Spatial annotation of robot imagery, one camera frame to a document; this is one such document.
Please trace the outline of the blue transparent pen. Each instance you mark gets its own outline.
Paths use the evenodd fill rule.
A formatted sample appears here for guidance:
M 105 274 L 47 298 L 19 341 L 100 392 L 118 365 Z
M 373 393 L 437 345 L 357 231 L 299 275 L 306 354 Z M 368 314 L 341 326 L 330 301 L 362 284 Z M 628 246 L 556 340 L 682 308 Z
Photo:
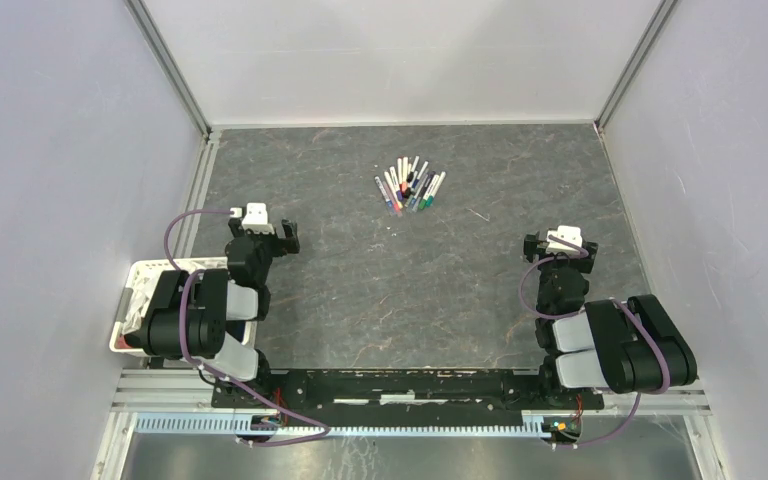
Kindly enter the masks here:
M 431 171 L 426 171 L 423 175 L 421 175 L 418 178 L 416 184 L 411 188 L 411 196 L 407 202 L 407 206 L 409 209 L 414 209 L 415 206 L 419 203 L 421 190 L 425 185 L 426 181 L 429 179 L 430 174 L 431 174 Z

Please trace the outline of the purple transparent pen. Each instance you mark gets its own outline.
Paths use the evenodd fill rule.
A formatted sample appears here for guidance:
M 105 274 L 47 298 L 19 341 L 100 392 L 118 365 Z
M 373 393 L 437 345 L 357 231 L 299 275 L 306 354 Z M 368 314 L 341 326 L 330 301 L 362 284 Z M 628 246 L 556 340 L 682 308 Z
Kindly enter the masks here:
M 425 187 L 426 187 L 426 185 L 427 185 L 428 181 L 429 181 L 429 180 L 430 180 L 430 179 L 431 179 L 431 178 L 432 178 L 432 177 L 433 177 L 435 174 L 436 174 L 436 172 L 435 172 L 435 171 L 431 171 L 431 174 L 430 174 L 430 176 L 429 176 L 429 179 L 426 181 L 425 185 L 423 186 L 423 188 L 422 188 L 422 190 L 421 190 L 421 196 L 420 196 L 420 199 L 419 199 L 419 201 L 421 200 L 421 197 L 422 197 L 422 195 L 423 195 L 423 193 L 424 193 L 424 190 L 425 190 Z M 418 204 L 415 206 L 415 208 L 414 208 L 414 209 L 411 209 L 413 212 L 416 212 L 416 211 L 418 210 L 418 209 L 417 209 L 417 207 L 418 207 Z

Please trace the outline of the green capped white pen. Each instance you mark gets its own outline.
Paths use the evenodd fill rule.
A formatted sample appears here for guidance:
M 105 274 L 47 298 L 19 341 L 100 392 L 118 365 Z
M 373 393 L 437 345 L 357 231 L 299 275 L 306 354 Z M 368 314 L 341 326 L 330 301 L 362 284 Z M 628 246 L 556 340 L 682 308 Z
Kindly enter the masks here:
M 434 175 L 434 176 L 433 176 L 433 177 L 432 177 L 432 178 L 431 178 L 431 179 L 428 181 L 428 183 L 427 183 L 427 185 L 426 185 L 426 187 L 425 187 L 424 193 L 423 193 L 423 195 L 422 195 L 422 197 L 421 197 L 421 200 L 419 201 L 419 204 L 418 204 L 418 207 L 417 207 L 417 209 L 418 209 L 418 210 L 422 210 L 422 209 L 424 209 L 424 208 L 425 208 L 425 206 L 426 206 L 426 204 L 427 204 L 428 200 L 429 200 L 429 199 L 430 199 L 430 197 L 431 197 L 431 194 L 432 194 L 432 192 L 433 192 L 433 189 L 434 189 L 434 187 L 436 186 L 436 184 L 437 184 L 437 182 L 438 182 L 438 180 L 439 180 L 439 177 L 440 177 L 440 175 L 439 175 L 439 174 L 435 174 L 435 175 Z

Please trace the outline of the teal capped white pen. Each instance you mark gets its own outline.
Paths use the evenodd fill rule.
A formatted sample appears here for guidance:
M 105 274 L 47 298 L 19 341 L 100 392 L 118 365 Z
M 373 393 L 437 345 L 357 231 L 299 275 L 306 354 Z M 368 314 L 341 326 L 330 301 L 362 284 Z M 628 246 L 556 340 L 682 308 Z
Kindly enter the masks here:
M 439 175 L 440 175 L 440 177 L 439 177 L 439 180 L 438 180 L 438 182 L 437 182 L 436 186 L 434 187 L 434 189 L 433 189 L 433 192 L 432 192 L 432 194 L 431 194 L 431 197 L 430 197 L 430 199 L 428 200 L 428 202 L 427 202 L 427 204 L 426 204 L 425 208 L 429 208 L 429 207 L 432 205 L 432 202 L 433 202 L 433 200 L 434 200 L 434 198 L 435 198 L 435 195 L 437 194 L 438 190 L 440 189 L 440 185 L 442 184 L 442 182 L 443 182 L 443 181 L 445 180 L 445 178 L 446 178 L 446 172 L 445 172 L 445 171 L 442 171 L 442 172 L 440 172 L 440 173 L 439 173 Z

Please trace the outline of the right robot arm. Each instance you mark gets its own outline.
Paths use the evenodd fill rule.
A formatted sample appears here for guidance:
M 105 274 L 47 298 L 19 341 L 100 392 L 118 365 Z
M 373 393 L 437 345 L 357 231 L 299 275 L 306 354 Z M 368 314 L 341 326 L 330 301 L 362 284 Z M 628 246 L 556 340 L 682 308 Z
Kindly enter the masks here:
M 537 296 L 522 307 L 535 318 L 538 345 L 547 353 L 537 382 L 540 400 L 562 408 L 578 390 L 662 394 L 698 378 L 694 353 L 652 294 L 588 300 L 588 275 L 598 253 L 579 228 L 559 226 L 528 234 L 523 256 Z

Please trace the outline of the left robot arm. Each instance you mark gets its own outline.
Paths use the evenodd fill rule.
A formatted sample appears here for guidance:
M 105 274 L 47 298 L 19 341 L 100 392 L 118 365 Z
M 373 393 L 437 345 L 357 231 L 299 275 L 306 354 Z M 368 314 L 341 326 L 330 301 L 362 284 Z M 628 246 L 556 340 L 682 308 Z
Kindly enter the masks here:
M 234 214 L 228 224 L 226 264 L 161 273 L 147 311 L 138 315 L 140 324 L 124 335 L 124 343 L 150 357 L 190 358 L 224 381 L 236 378 L 238 397 L 257 408 L 272 399 L 274 381 L 258 371 L 261 355 L 244 342 L 245 331 L 268 315 L 273 260 L 300 252 L 298 226 L 283 219 L 278 235 L 260 214 Z

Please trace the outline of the black capped pen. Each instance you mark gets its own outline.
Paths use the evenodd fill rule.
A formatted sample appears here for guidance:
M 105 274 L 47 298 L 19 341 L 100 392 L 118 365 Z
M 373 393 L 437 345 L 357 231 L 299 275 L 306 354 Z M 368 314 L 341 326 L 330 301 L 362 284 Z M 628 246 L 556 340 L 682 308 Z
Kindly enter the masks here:
M 406 188 L 412 189 L 414 180 L 417 178 L 417 166 L 419 162 L 420 157 L 415 156 L 414 159 L 409 164 L 409 170 L 406 176 Z

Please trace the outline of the white plastic basket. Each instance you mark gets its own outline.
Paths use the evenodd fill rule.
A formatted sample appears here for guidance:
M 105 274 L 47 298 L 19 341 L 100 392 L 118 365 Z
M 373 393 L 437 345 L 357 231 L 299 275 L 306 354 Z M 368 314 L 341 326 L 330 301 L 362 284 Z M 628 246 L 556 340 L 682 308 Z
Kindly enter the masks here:
M 184 270 L 224 268 L 225 257 L 180 258 L 175 262 Z M 148 358 L 142 348 L 133 347 L 125 341 L 125 334 L 136 331 L 145 316 L 157 281 L 162 272 L 172 270 L 167 259 L 137 261 L 130 267 L 109 339 L 109 349 L 114 353 L 131 355 L 136 358 Z M 254 347 L 257 323 L 242 322 L 244 325 L 241 343 Z

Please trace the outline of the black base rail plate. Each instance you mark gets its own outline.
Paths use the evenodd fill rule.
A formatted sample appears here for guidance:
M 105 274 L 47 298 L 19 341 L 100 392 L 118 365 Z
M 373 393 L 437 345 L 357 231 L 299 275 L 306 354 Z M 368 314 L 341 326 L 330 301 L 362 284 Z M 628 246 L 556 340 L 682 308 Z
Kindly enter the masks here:
M 525 411 L 600 410 L 592 391 L 554 390 L 512 369 L 273 369 L 250 381 L 268 400 L 332 428 L 517 426 Z

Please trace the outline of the aluminium frame rail left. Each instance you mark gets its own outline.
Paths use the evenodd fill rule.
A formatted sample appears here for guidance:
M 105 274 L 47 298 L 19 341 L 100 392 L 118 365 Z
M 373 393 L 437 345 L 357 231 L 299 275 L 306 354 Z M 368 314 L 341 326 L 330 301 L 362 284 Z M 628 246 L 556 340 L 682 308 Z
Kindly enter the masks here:
M 191 122 L 204 137 L 208 137 L 213 129 L 198 105 L 195 95 L 184 78 L 183 72 L 175 61 L 157 23 L 150 13 L 148 5 L 143 0 L 125 0 L 124 4 L 142 32 L 143 37 L 147 41 L 149 48 Z

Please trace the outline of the aluminium frame rail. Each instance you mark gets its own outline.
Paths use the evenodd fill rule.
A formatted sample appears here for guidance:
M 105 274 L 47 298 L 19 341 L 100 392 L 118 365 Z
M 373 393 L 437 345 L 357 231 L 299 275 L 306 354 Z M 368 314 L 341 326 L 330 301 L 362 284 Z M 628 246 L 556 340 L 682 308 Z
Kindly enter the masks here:
M 679 4 L 680 2 L 678 0 L 661 0 L 658 2 L 654 13 L 625 63 L 619 78 L 615 82 L 607 100 L 593 122 L 594 127 L 600 136 L 604 135 L 607 124 L 614 116 L 623 97 L 644 65 L 649 52 Z
M 150 13 L 148 5 L 143 0 L 125 0 L 124 4 L 142 32 L 143 37 L 147 41 L 149 48 L 191 122 L 204 137 L 208 137 L 213 129 L 198 105 L 195 95 L 184 78 L 183 72 L 175 61 L 157 23 Z

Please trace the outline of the aluminium frame rail right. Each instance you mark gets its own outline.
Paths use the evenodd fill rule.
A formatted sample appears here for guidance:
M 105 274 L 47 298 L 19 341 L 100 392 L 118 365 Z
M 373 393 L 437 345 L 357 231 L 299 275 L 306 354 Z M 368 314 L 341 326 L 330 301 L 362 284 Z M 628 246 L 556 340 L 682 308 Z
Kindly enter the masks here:
M 649 52 L 679 4 L 680 2 L 678 0 L 661 0 L 658 2 L 654 13 L 625 63 L 619 78 L 615 82 L 607 100 L 593 122 L 594 127 L 600 136 L 604 135 L 607 124 L 614 116 L 623 97 L 644 65 Z

